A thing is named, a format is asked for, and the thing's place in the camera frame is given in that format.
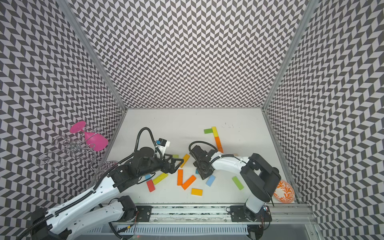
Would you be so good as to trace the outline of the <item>light blue small block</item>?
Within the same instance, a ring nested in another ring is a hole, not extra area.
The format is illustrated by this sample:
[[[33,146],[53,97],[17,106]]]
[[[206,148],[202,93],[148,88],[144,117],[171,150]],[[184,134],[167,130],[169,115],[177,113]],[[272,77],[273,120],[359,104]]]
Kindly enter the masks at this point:
[[[213,175],[211,175],[211,176],[208,178],[208,180],[207,180],[207,182],[206,182],[206,185],[209,186],[209,187],[211,187],[212,184],[213,184],[213,182],[215,181],[215,179],[216,179],[216,177],[213,176]]]

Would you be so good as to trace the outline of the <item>yellow block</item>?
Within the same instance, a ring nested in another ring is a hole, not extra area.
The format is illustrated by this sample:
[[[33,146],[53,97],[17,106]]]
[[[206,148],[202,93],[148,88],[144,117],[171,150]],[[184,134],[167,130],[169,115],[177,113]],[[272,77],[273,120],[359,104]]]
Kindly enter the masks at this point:
[[[219,136],[217,128],[216,127],[212,127],[212,131],[213,131],[214,137],[217,138]]]

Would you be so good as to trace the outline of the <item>green long block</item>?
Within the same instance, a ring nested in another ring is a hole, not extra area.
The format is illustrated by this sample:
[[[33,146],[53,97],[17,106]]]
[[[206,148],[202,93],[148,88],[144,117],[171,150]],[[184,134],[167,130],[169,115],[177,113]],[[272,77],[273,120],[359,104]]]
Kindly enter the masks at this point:
[[[244,189],[244,185],[241,183],[241,181],[237,177],[232,177],[233,182],[237,186],[237,188],[241,191]]]

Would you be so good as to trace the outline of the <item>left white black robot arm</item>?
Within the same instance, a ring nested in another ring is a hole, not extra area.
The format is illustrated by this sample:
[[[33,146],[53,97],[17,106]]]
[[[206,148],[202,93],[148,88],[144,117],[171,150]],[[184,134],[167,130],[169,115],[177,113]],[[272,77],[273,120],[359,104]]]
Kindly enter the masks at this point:
[[[150,133],[153,147],[139,148],[141,134]],[[136,222],[139,214],[130,196],[122,193],[145,181],[146,175],[156,172],[175,173],[183,159],[166,154],[167,140],[155,140],[147,127],[136,139],[134,152],[116,165],[82,194],[51,209],[40,208],[32,214],[32,225],[17,238],[31,236],[33,240],[72,240],[99,224]]]

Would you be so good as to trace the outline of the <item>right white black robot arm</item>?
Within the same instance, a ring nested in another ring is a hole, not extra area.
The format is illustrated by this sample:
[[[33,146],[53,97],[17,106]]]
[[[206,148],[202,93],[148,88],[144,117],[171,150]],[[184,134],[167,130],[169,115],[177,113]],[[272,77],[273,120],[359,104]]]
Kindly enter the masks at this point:
[[[272,221],[270,208],[266,204],[273,202],[272,196],[282,179],[277,168],[272,167],[259,154],[236,157],[233,154],[224,154],[204,141],[192,142],[189,152],[195,159],[194,166],[203,180],[212,176],[215,171],[226,171],[243,178],[251,194],[242,208],[230,207],[234,222]]]

